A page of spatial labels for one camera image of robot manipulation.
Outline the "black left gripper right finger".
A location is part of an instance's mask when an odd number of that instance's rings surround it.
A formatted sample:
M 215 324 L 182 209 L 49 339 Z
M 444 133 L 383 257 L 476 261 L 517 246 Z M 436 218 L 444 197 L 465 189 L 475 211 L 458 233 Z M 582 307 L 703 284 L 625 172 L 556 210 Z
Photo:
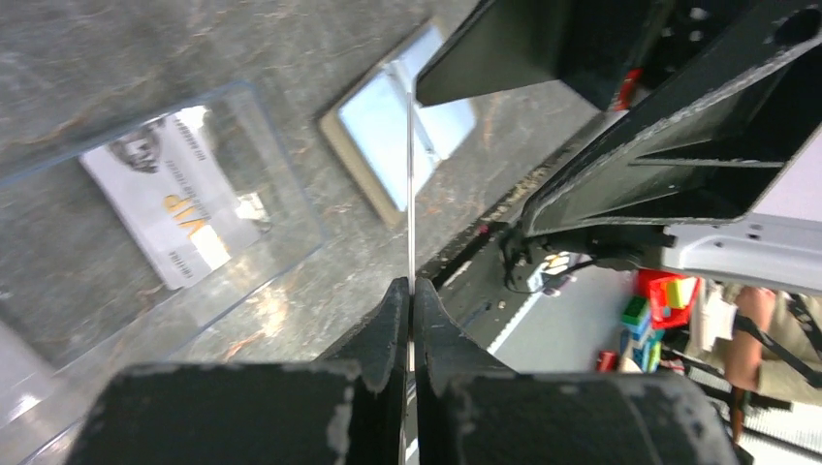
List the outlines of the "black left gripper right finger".
M 703 392 L 668 374 L 521 374 L 446 313 L 432 283 L 413 300 L 424 464 L 734 464 Z

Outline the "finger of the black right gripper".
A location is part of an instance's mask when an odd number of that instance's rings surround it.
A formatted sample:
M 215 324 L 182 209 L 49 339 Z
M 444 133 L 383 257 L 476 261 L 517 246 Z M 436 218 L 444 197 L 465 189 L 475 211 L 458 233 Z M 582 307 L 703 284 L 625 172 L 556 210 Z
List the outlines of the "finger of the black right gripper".
M 647 1 L 481 1 L 418 73 L 425 107 L 561 80 L 607 109 L 647 33 Z
M 821 5 L 681 1 L 642 82 L 525 203 L 525 236 L 742 218 L 820 125 Z

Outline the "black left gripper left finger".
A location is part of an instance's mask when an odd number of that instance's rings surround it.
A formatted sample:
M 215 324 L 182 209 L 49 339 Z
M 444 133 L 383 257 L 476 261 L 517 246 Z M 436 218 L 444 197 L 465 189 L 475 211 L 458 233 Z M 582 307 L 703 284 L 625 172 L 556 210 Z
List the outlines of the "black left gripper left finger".
M 401 464 L 406 278 L 311 362 L 154 362 L 99 394 L 71 464 Z

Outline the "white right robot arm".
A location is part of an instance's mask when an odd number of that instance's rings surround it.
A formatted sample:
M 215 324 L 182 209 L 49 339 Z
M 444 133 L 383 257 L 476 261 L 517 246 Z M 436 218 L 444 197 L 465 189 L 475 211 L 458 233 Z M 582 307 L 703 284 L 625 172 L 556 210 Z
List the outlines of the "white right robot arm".
M 513 220 L 447 263 L 532 293 L 550 252 L 816 293 L 817 1 L 482 1 L 421 69 L 426 107 L 557 80 L 599 110 Z

